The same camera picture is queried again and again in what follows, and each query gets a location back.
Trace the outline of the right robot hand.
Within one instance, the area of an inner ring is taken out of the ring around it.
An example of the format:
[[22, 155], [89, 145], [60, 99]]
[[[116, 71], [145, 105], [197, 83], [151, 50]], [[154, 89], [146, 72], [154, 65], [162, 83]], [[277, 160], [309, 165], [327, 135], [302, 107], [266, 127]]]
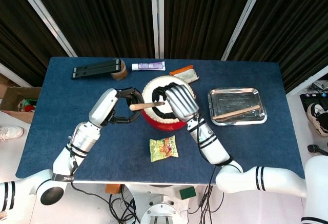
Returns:
[[158, 108], [153, 107], [155, 114], [162, 119], [177, 118], [182, 122], [187, 122], [197, 116], [199, 112], [198, 104], [185, 85], [172, 82], [164, 87], [157, 87], [152, 92], [152, 101], [159, 101], [160, 96], [168, 102], [172, 109], [170, 113], [163, 113]]

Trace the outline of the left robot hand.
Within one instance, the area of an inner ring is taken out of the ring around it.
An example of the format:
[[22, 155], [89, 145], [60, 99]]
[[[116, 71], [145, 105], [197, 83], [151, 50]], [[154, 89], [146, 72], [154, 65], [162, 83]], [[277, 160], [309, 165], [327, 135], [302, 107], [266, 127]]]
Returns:
[[133, 111], [130, 117], [115, 117], [115, 106], [120, 98], [125, 98], [128, 107], [135, 104], [143, 104], [144, 99], [141, 93], [135, 88], [106, 90], [98, 99], [96, 104], [89, 112], [89, 122], [93, 125], [102, 128], [108, 123], [111, 124], [128, 124], [137, 120], [140, 116], [140, 111]]

